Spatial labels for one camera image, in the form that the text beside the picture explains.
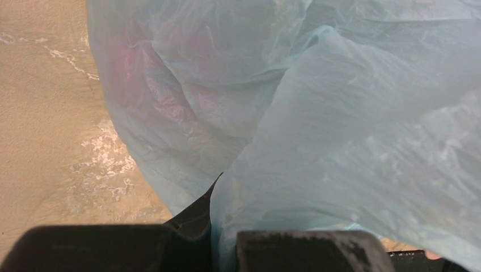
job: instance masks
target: black object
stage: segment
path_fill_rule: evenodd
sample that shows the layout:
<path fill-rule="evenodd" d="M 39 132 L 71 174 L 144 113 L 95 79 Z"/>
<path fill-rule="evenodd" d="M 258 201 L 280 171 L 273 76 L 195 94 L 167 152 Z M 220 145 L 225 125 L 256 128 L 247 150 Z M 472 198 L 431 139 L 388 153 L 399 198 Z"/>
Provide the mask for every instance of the black object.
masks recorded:
<path fill-rule="evenodd" d="M 163 225 L 33 228 L 15 244 L 0 272 L 210 272 L 209 206 L 214 185 Z M 421 250 L 386 254 L 374 236 L 347 231 L 241 232 L 237 259 L 239 272 L 466 271 L 444 259 L 428 260 Z"/>

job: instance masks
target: plastic bag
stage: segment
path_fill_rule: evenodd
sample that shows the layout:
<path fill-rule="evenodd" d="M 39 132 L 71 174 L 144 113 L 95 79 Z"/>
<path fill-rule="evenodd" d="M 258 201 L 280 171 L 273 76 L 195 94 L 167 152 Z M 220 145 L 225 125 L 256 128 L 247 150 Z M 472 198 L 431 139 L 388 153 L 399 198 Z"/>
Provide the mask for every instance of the plastic bag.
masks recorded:
<path fill-rule="evenodd" d="M 239 230 L 353 222 L 481 271 L 477 0 L 90 0 L 115 128 L 176 214 Z"/>

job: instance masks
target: clear plastic film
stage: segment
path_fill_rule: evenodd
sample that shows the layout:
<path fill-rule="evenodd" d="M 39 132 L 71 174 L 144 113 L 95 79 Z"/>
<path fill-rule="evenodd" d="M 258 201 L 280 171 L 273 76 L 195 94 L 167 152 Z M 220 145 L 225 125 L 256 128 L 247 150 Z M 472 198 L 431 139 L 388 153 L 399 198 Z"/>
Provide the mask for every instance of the clear plastic film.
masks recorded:
<path fill-rule="evenodd" d="M 353 222 L 481 271 L 481 2 L 87 1 L 115 128 L 176 214 Z"/>

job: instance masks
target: crease in plastic bag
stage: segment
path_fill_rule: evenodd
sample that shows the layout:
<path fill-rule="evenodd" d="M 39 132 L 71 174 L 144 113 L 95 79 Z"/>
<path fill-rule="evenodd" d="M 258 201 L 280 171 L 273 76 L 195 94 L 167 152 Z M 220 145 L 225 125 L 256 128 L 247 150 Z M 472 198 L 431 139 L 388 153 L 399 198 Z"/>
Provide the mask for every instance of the crease in plastic bag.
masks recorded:
<path fill-rule="evenodd" d="M 481 271 L 481 2 L 87 1 L 119 136 L 176 214 L 368 230 Z"/>

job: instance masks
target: beige surface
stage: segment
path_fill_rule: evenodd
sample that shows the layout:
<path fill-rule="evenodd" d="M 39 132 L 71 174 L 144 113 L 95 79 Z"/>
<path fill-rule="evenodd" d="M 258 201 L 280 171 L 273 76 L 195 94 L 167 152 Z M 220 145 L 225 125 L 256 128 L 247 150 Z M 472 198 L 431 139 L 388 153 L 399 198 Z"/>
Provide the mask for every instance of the beige surface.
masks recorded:
<path fill-rule="evenodd" d="M 0 260 L 39 224 L 170 217 L 117 138 L 84 0 L 0 0 Z"/>

